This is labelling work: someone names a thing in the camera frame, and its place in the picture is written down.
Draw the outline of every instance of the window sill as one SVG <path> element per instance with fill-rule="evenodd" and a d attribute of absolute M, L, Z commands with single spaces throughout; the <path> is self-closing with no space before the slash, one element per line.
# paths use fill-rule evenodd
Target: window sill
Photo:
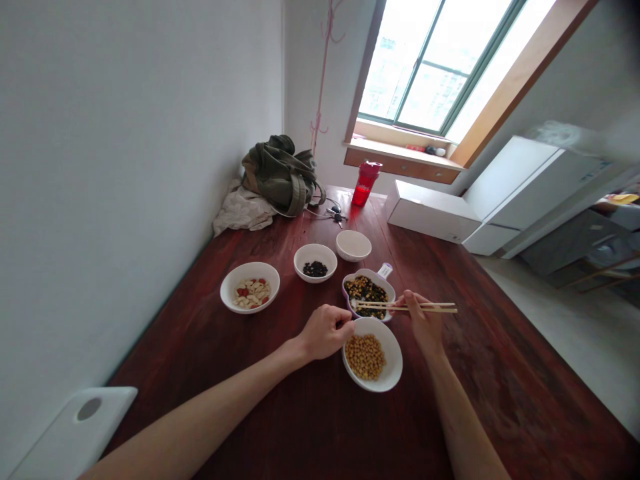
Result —
<path fill-rule="evenodd" d="M 446 158 L 449 158 L 455 149 L 455 144 L 445 138 L 436 137 L 428 133 L 404 130 L 392 125 L 385 125 L 384 123 L 362 118 L 358 118 L 355 121 L 353 132 L 366 137 L 368 140 L 386 143 L 388 145 L 397 145 L 398 147 L 416 145 L 418 147 L 432 146 L 435 148 L 444 148 L 447 151 L 445 155 Z"/>
<path fill-rule="evenodd" d="M 376 142 L 367 139 L 352 139 L 351 143 L 344 143 L 347 148 L 356 150 L 362 150 L 366 152 L 379 153 L 380 155 L 388 155 L 402 160 L 408 160 L 425 165 L 432 165 L 434 167 L 440 167 L 444 169 L 464 171 L 465 168 L 458 165 L 456 162 L 452 162 L 444 157 L 438 157 L 437 155 L 430 155 L 428 153 L 409 150 L 404 147 L 398 147 L 396 145 L 388 145 L 386 143 Z"/>
<path fill-rule="evenodd" d="M 366 139 L 344 142 L 347 147 L 345 165 L 358 167 L 365 160 L 382 163 L 382 172 L 416 179 L 452 184 L 465 168 L 436 155 L 408 150 Z"/>

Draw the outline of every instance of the red water bottle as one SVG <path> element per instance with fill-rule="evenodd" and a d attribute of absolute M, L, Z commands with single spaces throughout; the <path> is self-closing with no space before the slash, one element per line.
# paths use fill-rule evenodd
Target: red water bottle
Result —
<path fill-rule="evenodd" d="M 360 165 L 360 176 L 351 203 L 362 207 L 367 202 L 373 184 L 380 175 L 380 167 L 382 167 L 382 163 L 370 162 L 369 160 Z"/>

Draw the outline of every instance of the window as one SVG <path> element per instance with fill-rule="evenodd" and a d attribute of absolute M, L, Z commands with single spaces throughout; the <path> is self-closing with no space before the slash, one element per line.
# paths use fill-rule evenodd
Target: window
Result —
<path fill-rule="evenodd" d="M 524 0 L 387 0 L 359 117 L 446 135 Z"/>

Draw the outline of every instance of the cable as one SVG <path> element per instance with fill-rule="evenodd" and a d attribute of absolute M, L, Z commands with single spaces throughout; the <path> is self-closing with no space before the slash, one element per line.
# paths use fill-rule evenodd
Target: cable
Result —
<path fill-rule="evenodd" d="M 314 195 L 314 196 L 312 196 L 312 198 L 319 197 L 319 196 L 320 196 L 320 195 Z M 328 197 L 327 197 L 327 200 L 332 201 L 332 202 L 335 204 L 335 206 L 336 206 L 336 207 L 338 207 L 338 208 L 340 209 L 340 212 L 342 212 L 342 206 L 341 206 L 338 202 L 336 202 L 336 200 L 334 200 L 334 199 L 330 199 L 330 198 L 328 198 Z M 282 215 L 283 217 L 286 217 L 286 218 L 295 218 L 295 217 L 296 217 L 296 215 L 294 215 L 294 216 L 291 216 L 291 215 L 285 215 L 284 213 L 282 213 L 282 212 L 280 212 L 280 211 L 276 210 L 276 208 L 275 208 L 272 204 L 269 204 L 269 206 L 272 208 L 272 210 L 273 210 L 274 212 L 278 213 L 279 215 Z M 320 218 L 322 218 L 322 219 L 333 218 L 333 215 L 320 215 L 320 214 L 318 214 L 318 213 L 316 213 L 316 212 L 312 212 L 312 211 L 311 211 L 311 210 L 309 210 L 307 207 L 305 207 L 305 210 L 306 210 L 306 211 L 308 211 L 309 213 L 314 214 L 316 217 L 320 217 Z"/>

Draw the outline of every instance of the green backpack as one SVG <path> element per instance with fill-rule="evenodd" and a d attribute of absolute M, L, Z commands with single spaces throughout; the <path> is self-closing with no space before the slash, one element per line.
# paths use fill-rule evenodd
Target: green backpack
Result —
<path fill-rule="evenodd" d="M 295 217 L 306 204 L 325 202 L 327 194 L 317 180 L 311 150 L 294 155 L 293 141 L 286 135 L 272 135 L 268 142 L 256 143 L 242 160 L 242 186 L 259 193 L 281 214 Z M 312 203 L 315 188 L 320 201 Z"/>

